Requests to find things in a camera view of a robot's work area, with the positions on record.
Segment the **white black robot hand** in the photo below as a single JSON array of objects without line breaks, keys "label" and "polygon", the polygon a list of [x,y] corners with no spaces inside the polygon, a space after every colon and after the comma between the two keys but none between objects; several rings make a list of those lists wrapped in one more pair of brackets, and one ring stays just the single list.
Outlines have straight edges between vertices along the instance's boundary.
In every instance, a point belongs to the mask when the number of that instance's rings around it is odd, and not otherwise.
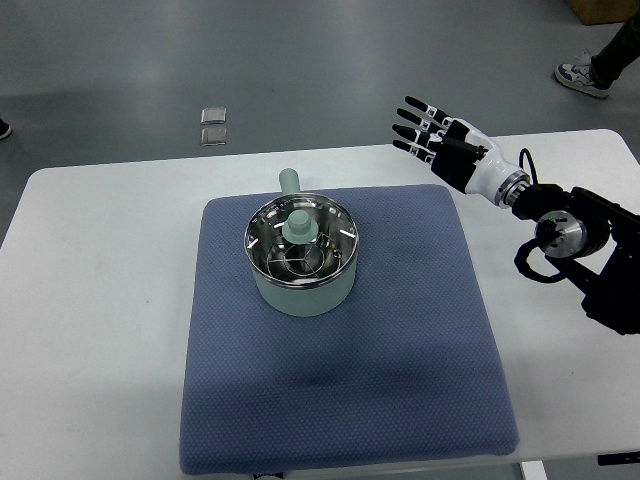
[{"label": "white black robot hand", "polygon": [[407,96],[397,114],[410,122],[394,124],[393,146],[429,165],[431,172],[464,194],[478,194],[507,208],[532,185],[521,167],[508,162],[501,147],[464,119]]}]

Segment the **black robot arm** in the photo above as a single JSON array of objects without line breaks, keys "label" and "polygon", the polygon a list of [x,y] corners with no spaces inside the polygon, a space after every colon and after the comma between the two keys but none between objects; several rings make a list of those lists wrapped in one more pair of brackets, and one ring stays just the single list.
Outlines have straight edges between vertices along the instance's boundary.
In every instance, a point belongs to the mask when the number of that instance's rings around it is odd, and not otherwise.
[{"label": "black robot arm", "polygon": [[620,335],[639,332],[639,216],[581,187],[524,188],[509,203],[536,223],[514,264],[543,284],[568,280],[583,294],[586,316]]}]

